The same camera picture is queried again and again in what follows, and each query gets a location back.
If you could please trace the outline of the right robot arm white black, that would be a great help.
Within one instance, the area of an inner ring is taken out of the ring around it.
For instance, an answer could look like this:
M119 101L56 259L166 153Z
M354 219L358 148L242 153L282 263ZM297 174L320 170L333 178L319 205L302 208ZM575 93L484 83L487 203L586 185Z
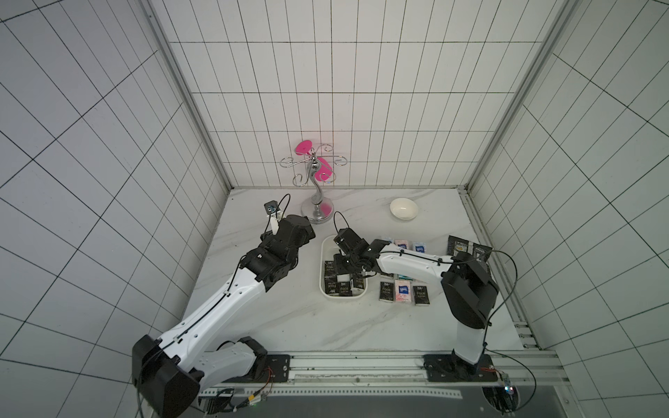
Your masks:
M350 227L339 230L334 243L339 248L336 266L345 273L387 273L440 283L458 321L452 354L461 364L480 363L499 287L475 256L467 252L429 255L386 240L367 242Z

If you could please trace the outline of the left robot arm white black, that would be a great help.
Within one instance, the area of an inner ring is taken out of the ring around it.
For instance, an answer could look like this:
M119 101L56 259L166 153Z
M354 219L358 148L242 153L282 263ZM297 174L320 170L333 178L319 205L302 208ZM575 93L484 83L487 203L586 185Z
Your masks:
M243 308L266 294L298 264L301 247L315 238L304 216L290 214L264 233L261 244L240 258L219 291L176 326L132 348L132 384L139 404L160 417L178 417L199 393L229 380L259 381L268 352L251 337L213 352L208 347Z

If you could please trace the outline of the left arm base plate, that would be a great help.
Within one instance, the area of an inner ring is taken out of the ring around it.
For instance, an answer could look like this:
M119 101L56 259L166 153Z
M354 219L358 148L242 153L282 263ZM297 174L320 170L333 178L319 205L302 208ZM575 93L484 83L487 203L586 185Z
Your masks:
M243 376L226 380L226 383L284 383L289 380L291 355L265 355L256 360L250 371Z

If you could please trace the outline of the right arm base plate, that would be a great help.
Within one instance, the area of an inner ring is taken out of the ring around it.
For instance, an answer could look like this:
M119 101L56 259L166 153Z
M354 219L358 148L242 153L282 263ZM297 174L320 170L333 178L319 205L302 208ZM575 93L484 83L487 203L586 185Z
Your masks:
M475 365L469 364L455 354L424 355L423 367L429 382L488 383L498 381L498 374L493 370L494 366L489 355L482 355Z

